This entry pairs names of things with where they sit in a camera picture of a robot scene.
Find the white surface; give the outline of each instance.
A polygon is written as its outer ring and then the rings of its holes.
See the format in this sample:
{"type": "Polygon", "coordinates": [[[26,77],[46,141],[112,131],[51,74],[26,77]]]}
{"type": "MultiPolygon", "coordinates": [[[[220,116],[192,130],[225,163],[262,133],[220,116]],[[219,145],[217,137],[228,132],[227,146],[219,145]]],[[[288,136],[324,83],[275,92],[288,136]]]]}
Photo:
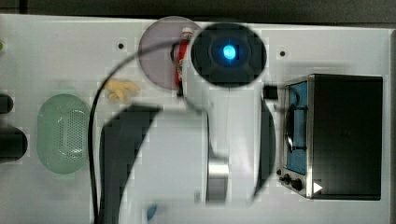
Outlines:
{"type": "MultiPolygon", "coordinates": [[[[0,165],[1,223],[89,222],[92,212],[88,165],[73,175],[63,176],[51,173],[41,164],[35,150],[38,109],[67,85],[76,88],[80,97],[91,104],[98,82],[112,66],[137,49],[139,37],[151,22],[0,15],[0,40],[7,49],[0,52],[0,91],[6,91],[15,100],[13,111],[1,119],[22,128],[29,140],[28,151],[21,160],[0,165]],[[117,49],[120,42],[125,46],[123,50],[117,49]]],[[[381,201],[307,201],[280,186],[273,175],[259,200],[247,209],[175,205],[154,221],[389,223],[389,31],[259,24],[251,27],[264,39],[268,74],[276,82],[313,72],[384,78],[381,201]],[[287,53],[284,58],[279,56],[281,50],[287,53]]],[[[136,62],[118,77],[127,77],[142,88],[133,99],[135,102],[183,106],[172,97],[174,92],[153,87],[136,62]]],[[[97,131],[123,107],[102,99],[97,131]]]]}

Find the white robot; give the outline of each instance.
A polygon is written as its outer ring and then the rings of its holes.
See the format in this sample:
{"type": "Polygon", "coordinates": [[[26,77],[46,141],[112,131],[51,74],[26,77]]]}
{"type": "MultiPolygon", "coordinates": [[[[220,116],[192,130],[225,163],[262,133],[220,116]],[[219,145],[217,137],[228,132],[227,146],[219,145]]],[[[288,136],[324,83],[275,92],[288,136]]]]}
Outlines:
{"type": "Polygon", "coordinates": [[[120,223],[147,223],[164,202],[252,202],[260,179],[265,63],[262,40],[243,25],[215,23],[191,41],[182,69],[191,110],[160,112],[152,121],[151,132],[157,135],[148,134],[150,145],[142,145],[134,162],[120,203],[120,223]],[[176,139],[189,130],[198,139],[188,146],[170,140],[172,150],[164,152],[155,137],[166,127],[182,127],[174,133],[176,139]]]}

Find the metal frame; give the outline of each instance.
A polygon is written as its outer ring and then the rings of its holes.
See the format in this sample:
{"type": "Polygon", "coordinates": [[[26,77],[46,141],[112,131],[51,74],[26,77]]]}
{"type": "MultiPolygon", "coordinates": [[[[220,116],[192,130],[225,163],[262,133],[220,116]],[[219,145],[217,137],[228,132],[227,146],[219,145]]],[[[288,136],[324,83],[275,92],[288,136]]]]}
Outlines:
{"type": "Polygon", "coordinates": [[[285,82],[284,86],[282,86],[282,90],[285,90],[284,94],[284,103],[283,105],[285,106],[285,110],[288,109],[288,104],[289,104],[289,86],[292,84],[296,84],[299,82],[304,82],[307,81],[307,86],[308,86],[308,110],[306,114],[306,173],[305,175],[298,174],[294,171],[291,171],[286,168],[286,161],[288,158],[287,154],[287,147],[283,138],[284,130],[286,129],[286,122],[283,122],[283,131],[282,131],[282,138],[281,138],[281,148],[282,148],[282,153],[283,153],[283,161],[282,161],[282,176],[285,174],[290,175],[292,179],[295,178],[300,178],[302,183],[303,183],[303,189],[300,191],[294,189],[291,185],[286,185],[283,182],[281,184],[285,186],[288,189],[293,190],[294,192],[297,192],[298,194],[304,196],[305,198],[312,198],[313,196],[313,186],[312,186],[312,166],[313,166],[313,141],[312,141],[312,132],[314,129],[314,94],[312,92],[314,91],[315,88],[315,75],[309,75],[305,77],[298,77],[293,80],[285,82]]]}

